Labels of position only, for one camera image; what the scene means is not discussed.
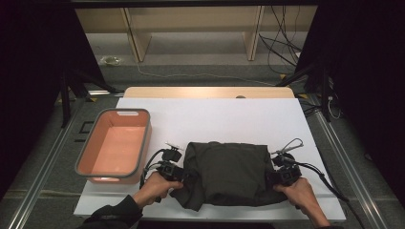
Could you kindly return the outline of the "beige wooden shelf unit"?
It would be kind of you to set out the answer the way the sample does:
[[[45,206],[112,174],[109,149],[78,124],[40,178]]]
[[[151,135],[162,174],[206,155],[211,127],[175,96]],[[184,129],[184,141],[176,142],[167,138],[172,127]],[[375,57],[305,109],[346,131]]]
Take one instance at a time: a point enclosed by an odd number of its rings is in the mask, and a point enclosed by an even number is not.
[[[144,60],[154,32],[238,31],[246,56],[255,59],[261,31],[308,31],[315,6],[172,7],[79,9],[76,15],[87,33],[125,33],[135,59]]]

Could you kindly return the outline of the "orange basket with grey rim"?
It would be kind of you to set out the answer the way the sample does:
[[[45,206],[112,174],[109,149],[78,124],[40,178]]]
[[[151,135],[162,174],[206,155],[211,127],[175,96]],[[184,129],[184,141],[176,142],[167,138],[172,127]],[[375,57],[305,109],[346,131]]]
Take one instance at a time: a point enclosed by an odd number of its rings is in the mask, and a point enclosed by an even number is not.
[[[145,109],[102,111],[89,133],[75,171],[92,183],[136,184],[152,134]]]

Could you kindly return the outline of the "person's left hand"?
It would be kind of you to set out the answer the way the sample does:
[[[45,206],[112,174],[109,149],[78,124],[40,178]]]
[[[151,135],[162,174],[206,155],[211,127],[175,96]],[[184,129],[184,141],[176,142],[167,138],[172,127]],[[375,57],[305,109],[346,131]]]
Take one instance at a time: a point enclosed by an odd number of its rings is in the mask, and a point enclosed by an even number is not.
[[[144,185],[133,195],[134,202],[143,208],[155,202],[156,198],[165,198],[170,189],[180,189],[183,184],[179,181],[168,181],[158,172],[154,172]]]

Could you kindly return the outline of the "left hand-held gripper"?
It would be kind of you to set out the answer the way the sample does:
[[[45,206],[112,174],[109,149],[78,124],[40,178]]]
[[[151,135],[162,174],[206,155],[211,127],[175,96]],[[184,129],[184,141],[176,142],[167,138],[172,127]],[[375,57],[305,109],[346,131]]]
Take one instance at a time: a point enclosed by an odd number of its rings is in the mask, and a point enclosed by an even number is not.
[[[184,179],[183,168],[177,165],[181,159],[180,147],[171,143],[167,143],[169,149],[162,149],[161,161],[158,162],[157,168],[160,175],[168,181],[182,182]]]

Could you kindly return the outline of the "aluminium floor rail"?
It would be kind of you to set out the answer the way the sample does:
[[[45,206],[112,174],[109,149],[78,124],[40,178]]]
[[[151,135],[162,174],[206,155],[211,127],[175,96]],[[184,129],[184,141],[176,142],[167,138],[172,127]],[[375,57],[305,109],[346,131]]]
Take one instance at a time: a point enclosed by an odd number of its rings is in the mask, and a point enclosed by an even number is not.
[[[97,100],[73,102],[73,115],[62,124],[57,103],[28,159],[2,202],[5,217],[0,229],[75,229],[83,221],[74,215],[85,179],[75,173],[91,122],[100,104]]]
[[[378,209],[361,176],[351,162],[331,123],[326,120],[323,114],[317,114],[316,116],[372,229],[388,229],[386,220],[381,215],[381,211]]]

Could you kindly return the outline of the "crumpled clear plastic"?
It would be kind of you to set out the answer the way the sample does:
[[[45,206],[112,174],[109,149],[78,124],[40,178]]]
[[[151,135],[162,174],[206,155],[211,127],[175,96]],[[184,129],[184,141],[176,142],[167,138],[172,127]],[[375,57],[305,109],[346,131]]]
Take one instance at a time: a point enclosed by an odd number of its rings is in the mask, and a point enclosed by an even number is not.
[[[122,60],[116,56],[102,56],[101,63],[106,66],[119,66]]]

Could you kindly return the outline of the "person's right hand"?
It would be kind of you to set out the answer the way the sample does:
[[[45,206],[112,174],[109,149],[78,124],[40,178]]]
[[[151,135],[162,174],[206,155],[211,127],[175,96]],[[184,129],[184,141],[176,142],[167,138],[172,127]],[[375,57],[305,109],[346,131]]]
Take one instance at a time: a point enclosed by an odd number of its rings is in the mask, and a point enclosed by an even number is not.
[[[318,208],[317,199],[313,193],[309,181],[299,177],[293,184],[284,186],[276,184],[273,186],[276,192],[281,192],[288,197],[289,202],[297,206],[305,215]]]

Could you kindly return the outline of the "dark pleated skirt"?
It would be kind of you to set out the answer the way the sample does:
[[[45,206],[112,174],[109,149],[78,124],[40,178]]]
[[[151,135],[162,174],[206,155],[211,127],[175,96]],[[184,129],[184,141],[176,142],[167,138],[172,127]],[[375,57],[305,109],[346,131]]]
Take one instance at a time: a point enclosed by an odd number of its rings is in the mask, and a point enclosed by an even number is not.
[[[267,181],[273,166],[266,145],[190,142],[183,169],[183,187],[171,197],[185,209],[199,211],[205,204],[258,207],[287,199]]]

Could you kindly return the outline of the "black curtain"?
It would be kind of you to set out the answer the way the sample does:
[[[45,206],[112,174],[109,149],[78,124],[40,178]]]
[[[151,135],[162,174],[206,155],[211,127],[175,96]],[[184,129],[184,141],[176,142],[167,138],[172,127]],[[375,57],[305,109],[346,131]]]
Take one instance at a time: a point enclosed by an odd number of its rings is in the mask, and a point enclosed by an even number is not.
[[[0,0],[0,199],[47,123],[60,79],[102,82],[74,9]]]
[[[405,0],[318,0],[296,69],[316,60],[405,207]]]

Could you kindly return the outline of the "black tripod stand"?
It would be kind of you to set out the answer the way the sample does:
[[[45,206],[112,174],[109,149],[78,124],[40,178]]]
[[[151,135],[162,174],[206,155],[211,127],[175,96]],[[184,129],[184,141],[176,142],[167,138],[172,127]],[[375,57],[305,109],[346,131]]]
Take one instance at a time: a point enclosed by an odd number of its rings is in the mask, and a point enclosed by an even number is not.
[[[298,68],[291,76],[287,76],[276,87],[286,87],[304,76],[308,79],[304,85],[306,93],[321,94],[321,113],[330,122],[329,96],[330,96],[330,61],[328,58],[317,57],[303,68]]]
[[[108,85],[105,81],[75,69],[64,71],[60,75],[59,82],[63,111],[62,128],[66,127],[71,119],[71,101],[69,98],[69,91],[72,91],[77,98],[87,98],[90,96],[90,93],[85,87],[85,83],[90,82],[110,94],[122,93],[122,90]]]

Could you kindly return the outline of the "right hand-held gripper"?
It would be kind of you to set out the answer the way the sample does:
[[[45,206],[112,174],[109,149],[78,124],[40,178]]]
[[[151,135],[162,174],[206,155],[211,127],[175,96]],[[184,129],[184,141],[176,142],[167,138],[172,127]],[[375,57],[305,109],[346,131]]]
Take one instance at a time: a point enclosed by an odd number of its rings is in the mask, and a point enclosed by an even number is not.
[[[285,147],[273,152],[271,159],[276,169],[267,173],[267,181],[270,186],[281,184],[283,186],[292,185],[301,175],[299,163],[289,152],[304,146],[300,138],[294,138]]]

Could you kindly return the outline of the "short aluminium bar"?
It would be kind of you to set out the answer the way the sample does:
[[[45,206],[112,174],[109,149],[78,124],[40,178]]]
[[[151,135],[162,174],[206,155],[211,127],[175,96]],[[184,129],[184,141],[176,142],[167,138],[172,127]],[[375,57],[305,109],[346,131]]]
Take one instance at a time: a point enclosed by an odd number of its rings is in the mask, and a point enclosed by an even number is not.
[[[111,93],[105,90],[90,90],[88,91],[90,96],[115,96],[115,97],[123,97],[124,93]]]

